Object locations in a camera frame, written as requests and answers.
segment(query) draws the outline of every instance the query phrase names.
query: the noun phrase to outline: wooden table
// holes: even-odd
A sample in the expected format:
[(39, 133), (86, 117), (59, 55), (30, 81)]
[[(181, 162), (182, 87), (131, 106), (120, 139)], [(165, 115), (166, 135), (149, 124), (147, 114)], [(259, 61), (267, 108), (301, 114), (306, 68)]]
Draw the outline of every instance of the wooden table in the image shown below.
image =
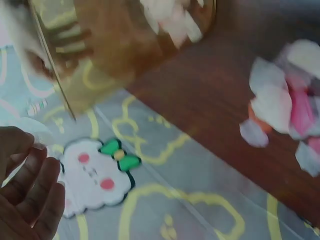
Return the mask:
[(253, 97), (248, 79), (254, 59), (272, 60), (285, 43), (301, 38), (320, 43), (319, 0), (218, 0), (205, 39), (128, 90), (320, 227), (320, 179), (300, 169), (298, 143), (273, 133), (268, 147), (257, 149), (239, 133)]

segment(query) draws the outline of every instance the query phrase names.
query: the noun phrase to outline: plush toy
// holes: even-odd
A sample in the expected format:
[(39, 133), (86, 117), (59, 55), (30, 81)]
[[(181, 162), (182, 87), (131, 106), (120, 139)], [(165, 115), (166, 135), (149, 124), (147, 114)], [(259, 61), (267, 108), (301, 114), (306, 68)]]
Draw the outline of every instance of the plush toy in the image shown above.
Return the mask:
[[(272, 130), (304, 140), (296, 158), (304, 170), (317, 175), (320, 172), (319, 84), (320, 46), (314, 42), (298, 40), (288, 45), (274, 63), (258, 58), (249, 80), (255, 98), (248, 105), (249, 118), (240, 124), (242, 137), (258, 148), (268, 145), (268, 133)], [(306, 164), (307, 160), (313, 161), (312, 167)]]

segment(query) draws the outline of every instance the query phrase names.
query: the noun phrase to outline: green bow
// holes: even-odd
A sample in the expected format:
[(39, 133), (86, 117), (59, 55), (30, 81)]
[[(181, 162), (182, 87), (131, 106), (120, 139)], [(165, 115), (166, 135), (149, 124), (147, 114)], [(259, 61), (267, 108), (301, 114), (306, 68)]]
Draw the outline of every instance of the green bow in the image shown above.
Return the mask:
[[(99, 149), (99, 152), (105, 155), (110, 155), (115, 158), (115, 154), (122, 149), (122, 143), (119, 139), (113, 138), (105, 142)], [(124, 156), (121, 159), (117, 159), (118, 168), (122, 172), (127, 172), (133, 168), (138, 167), (141, 164), (141, 159), (135, 155), (128, 155), (123, 151)]]

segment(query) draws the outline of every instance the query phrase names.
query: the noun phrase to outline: pink cheek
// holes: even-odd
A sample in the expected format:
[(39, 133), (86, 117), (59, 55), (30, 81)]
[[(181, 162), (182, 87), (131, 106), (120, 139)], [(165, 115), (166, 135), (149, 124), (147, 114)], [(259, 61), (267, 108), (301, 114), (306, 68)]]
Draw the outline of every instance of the pink cheek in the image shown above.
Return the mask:
[(78, 156), (78, 161), (82, 164), (87, 164), (89, 162), (89, 155), (87, 153), (81, 153), (79, 156)]
[(64, 206), (68, 208), (71, 205), (71, 201), (69, 199), (65, 200)]
[(100, 187), (103, 190), (110, 191), (115, 187), (115, 182), (111, 178), (105, 178), (101, 181)]

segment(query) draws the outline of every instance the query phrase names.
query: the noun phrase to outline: hand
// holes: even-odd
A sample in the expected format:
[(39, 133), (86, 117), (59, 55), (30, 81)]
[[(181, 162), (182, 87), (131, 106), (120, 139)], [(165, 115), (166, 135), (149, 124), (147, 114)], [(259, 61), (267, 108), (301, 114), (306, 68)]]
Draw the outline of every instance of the hand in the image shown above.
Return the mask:
[(0, 127), (1, 240), (52, 240), (65, 208), (65, 188), (57, 183), (58, 160), (32, 148), (34, 137), (16, 127)]
[[(66, 31), (69, 31), (72, 28), (76, 27), (78, 25), (78, 22), (73, 21), (65, 25), (48, 29), (45, 27), (40, 17), (38, 17), (38, 19), (40, 21), (41, 30), (43, 32), (49, 52), (53, 58), (54, 64), (59, 70), (60, 78), (63, 79), (65, 77), (71, 76), (77, 69), (79, 61), (92, 56), (94, 51), (92, 48), (84, 48), (76, 51), (68, 51), (66, 50), (66, 48), (68, 48), (68, 46), (72, 44), (77, 44), (85, 41), (92, 35), (91, 31), (84, 30), (79, 34), (68, 37), (60, 37), (61, 33), (65, 33)], [(53, 79), (53, 73), (46, 69), (44, 62), (40, 57), (34, 55), (33, 59), (36, 59), (36, 61), (33, 61), (33, 66), (35, 69), (42, 72), (42, 74), (47, 78), (55, 80)]]

